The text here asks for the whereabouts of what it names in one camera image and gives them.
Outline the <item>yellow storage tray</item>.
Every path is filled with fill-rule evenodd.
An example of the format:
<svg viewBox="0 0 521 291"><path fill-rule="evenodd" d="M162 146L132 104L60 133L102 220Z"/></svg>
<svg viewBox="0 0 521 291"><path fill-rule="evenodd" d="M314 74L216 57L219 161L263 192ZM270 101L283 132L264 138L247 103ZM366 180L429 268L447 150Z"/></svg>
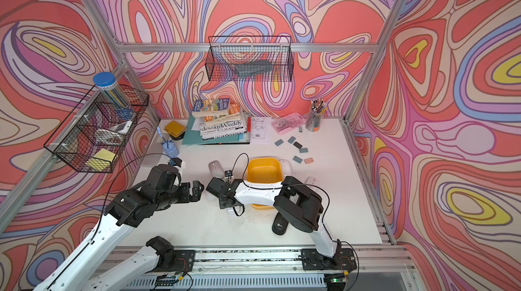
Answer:
<svg viewBox="0 0 521 291"><path fill-rule="evenodd" d="M246 170L246 180L250 183L272 184L283 181L282 166L275 158L252 159Z"/></svg>

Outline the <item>black computer mouse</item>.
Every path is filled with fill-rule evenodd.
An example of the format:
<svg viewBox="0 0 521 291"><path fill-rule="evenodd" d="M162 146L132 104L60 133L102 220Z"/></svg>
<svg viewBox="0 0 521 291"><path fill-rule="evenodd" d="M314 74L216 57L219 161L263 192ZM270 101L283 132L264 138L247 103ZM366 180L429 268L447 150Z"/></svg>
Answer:
<svg viewBox="0 0 521 291"><path fill-rule="evenodd" d="M287 231L289 222L278 212L272 224L272 231L275 235L284 235Z"/></svg>

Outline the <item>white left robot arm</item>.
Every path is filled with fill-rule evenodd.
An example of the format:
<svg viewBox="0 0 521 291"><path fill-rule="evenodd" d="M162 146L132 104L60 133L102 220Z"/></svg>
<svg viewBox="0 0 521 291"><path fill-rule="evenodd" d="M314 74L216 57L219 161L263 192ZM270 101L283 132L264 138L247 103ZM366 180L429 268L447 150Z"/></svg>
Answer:
<svg viewBox="0 0 521 291"><path fill-rule="evenodd" d="M144 220L175 204L198 202L204 186L184 183L184 162L172 158L152 167L147 179L119 193L104 208L95 228L36 290L121 290L131 281L154 271L187 273L193 267L192 250L176 250L165 238L151 238L137 253L96 276L112 251Z"/></svg>

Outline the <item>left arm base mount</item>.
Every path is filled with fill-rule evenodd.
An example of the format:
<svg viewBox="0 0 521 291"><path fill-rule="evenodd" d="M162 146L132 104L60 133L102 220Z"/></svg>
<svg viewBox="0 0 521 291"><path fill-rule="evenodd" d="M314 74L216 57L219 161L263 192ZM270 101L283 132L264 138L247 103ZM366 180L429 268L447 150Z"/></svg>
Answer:
<svg viewBox="0 0 521 291"><path fill-rule="evenodd" d="M160 236L151 238L146 246L154 250L158 259L151 272L180 271L189 273L193 270L195 250L176 249L169 241Z"/></svg>

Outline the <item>white grey mouse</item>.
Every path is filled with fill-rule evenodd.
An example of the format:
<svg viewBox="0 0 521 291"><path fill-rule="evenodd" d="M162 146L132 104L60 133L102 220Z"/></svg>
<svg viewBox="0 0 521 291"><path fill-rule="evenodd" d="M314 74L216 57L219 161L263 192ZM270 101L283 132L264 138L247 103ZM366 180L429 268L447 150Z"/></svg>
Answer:
<svg viewBox="0 0 521 291"><path fill-rule="evenodd" d="M225 171L218 160L214 160L208 164L210 174L215 178L224 178Z"/></svg>

